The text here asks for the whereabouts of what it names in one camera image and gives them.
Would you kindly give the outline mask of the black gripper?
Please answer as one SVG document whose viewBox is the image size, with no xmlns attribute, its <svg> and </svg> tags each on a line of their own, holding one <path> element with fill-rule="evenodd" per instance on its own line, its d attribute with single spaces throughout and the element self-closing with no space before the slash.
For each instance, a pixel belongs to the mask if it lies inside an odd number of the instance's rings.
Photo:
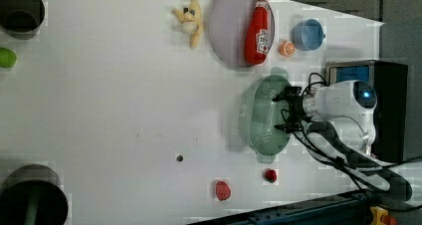
<svg viewBox="0 0 422 225">
<path fill-rule="evenodd" d="M 275 129 L 283 132 L 294 132 L 301 129 L 302 121 L 307 117 L 303 107 L 304 96 L 301 87 L 285 87 L 282 95 L 272 98 L 272 102 L 286 101 L 288 117 L 284 124 L 274 125 Z"/>
</svg>

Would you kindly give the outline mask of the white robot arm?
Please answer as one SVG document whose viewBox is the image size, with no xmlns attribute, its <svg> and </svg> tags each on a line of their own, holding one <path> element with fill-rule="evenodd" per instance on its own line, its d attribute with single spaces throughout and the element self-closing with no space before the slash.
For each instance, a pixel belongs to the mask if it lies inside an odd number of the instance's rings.
<svg viewBox="0 0 422 225">
<path fill-rule="evenodd" d="M 275 129 L 295 135 L 315 160 L 343 172 L 356 186 L 378 193 L 386 209 L 421 208 L 421 159 L 386 162 L 364 151 L 376 141 L 378 99 L 366 82 L 352 80 L 327 87 L 286 87 L 273 101 L 288 106 Z"/>
</svg>

